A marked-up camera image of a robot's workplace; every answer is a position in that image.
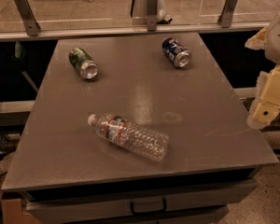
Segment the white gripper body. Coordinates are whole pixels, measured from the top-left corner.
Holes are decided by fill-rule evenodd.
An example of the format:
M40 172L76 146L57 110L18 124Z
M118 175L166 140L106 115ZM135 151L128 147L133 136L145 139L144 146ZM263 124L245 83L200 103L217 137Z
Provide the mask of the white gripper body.
M267 75L260 103L280 110L280 65Z

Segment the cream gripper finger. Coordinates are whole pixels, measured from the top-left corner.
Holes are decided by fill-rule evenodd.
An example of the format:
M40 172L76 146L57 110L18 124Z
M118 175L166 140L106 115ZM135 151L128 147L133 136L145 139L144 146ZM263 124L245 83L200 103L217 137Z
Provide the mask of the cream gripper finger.
M253 50L264 49L267 30L268 27L265 26L262 29L260 29L255 35L248 38L247 41L245 42L245 47L247 49L253 49Z
M279 113L277 107L254 100L249 108L246 123L252 129L263 129L269 126Z

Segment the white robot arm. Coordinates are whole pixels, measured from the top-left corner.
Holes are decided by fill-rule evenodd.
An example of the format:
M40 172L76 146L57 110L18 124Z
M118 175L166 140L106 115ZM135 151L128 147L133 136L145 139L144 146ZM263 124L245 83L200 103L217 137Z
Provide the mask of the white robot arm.
M245 47L263 49L265 57L275 63L270 72L259 73L255 99L246 120L250 128L263 129L280 117L280 11L268 26L245 42Z

